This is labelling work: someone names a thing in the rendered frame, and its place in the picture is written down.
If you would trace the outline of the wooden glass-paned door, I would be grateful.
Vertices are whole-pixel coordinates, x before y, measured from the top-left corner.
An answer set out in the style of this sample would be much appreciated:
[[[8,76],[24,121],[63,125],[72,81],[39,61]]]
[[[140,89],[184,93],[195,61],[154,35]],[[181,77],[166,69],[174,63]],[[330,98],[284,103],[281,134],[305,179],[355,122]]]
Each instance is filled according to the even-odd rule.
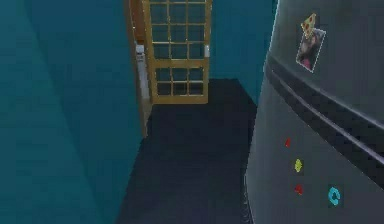
[[[155,105],[206,104],[213,0],[123,0],[141,133]],[[136,58],[143,45],[145,59]]]

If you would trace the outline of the photo on fridge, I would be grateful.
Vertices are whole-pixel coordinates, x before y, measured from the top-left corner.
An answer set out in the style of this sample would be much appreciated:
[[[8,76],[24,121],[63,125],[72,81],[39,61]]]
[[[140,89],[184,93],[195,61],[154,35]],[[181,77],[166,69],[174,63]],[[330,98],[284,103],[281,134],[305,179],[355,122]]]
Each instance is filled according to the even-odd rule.
[[[303,36],[300,42],[296,62],[311,73],[314,72],[325,36],[324,30],[314,29],[309,38]]]

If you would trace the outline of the grey fridge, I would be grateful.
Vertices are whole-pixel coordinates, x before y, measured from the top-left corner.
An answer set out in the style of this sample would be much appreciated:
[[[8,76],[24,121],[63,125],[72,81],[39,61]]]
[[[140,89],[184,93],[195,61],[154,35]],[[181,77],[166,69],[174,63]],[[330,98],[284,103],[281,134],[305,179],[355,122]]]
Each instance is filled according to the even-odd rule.
[[[313,73],[296,62],[312,13]],[[384,224],[384,0],[278,1],[244,182],[251,224]]]

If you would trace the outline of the pizza slice magnet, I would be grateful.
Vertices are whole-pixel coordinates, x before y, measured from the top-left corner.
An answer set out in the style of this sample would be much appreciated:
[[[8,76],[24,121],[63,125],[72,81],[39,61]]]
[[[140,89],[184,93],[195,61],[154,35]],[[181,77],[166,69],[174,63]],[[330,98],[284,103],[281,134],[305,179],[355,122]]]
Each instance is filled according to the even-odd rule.
[[[316,23],[316,14],[312,13],[307,19],[301,23],[301,28],[306,38],[312,35]]]

